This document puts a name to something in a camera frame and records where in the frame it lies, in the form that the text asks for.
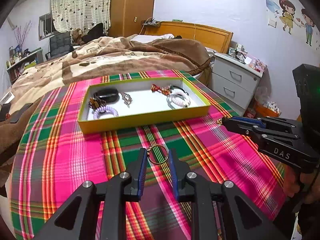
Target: nightstand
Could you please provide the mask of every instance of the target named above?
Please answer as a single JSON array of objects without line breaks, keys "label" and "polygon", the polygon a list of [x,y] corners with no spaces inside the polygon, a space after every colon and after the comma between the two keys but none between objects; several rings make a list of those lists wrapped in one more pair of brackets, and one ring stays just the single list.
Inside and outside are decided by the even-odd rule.
[{"label": "nightstand", "polygon": [[209,88],[217,93],[239,116],[243,116],[263,73],[228,54],[216,53],[215,56]]}]

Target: wooden wardrobe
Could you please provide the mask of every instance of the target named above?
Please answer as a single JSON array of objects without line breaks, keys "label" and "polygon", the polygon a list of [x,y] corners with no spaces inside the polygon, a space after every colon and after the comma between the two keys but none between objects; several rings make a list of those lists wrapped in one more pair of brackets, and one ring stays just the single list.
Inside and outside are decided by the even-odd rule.
[{"label": "wooden wardrobe", "polygon": [[139,34],[141,21],[153,16],[155,0],[111,0],[110,2],[110,37],[128,37]]}]

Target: brown blanket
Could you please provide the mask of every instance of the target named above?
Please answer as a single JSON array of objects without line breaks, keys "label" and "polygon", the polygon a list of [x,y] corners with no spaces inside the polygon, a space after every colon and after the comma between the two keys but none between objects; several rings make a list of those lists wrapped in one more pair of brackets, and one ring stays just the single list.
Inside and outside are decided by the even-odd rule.
[{"label": "brown blanket", "polygon": [[[10,114],[26,103],[34,104],[18,123],[0,122],[0,159],[14,156],[30,116],[40,102],[38,99],[50,90],[90,78],[140,71],[175,69],[195,75],[206,71],[209,62],[205,47],[195,40],[155,40],[143,44],[123,37],[101,37],[61,58],[29,68],[11,88],[15,98],[11,101]],[[0,187],[5,180],[0,167]]]}]

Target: decorative branch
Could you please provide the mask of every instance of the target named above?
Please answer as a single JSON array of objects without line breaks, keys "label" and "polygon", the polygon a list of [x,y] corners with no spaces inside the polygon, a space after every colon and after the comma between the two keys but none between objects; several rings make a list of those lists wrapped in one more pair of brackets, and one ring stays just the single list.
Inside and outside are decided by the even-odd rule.
[{"label": "decorative branch", "polygon": [[25,39],[26,39],[26,36],[28,35],[31,27],[32,27],[32,22],[29,21],[28,23],[25,24],[22,33],[21,33],[21,26],[17,27],[17,28],[14,30],[14,36],[16,37],[16,40],[17,40],[18,45],[20,46],[21,53],[22,53],[23,43],[24,43],[24,41],[25,41]]}]

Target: human hand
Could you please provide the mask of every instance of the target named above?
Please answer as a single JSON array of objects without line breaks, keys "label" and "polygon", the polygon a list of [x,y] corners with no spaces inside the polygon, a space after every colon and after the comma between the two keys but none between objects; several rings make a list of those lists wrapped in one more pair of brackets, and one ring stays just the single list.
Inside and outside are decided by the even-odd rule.
[{"label": "human hand", "polygon": [[[316,171],[311,174],[300,174],[300,181],[303,184],[310,185],[316,175]],[[297,175],[294,170],[284,164],[284,185],[283,185],[284,193],[289,196],[293,197],[294,194],[300,191],[300,186],[297,182]],[[306,204],[311,204],[314,201],[320,199],[320,176],[317,177],[315,183],[313,184],[309,194],[304,199]]]}]

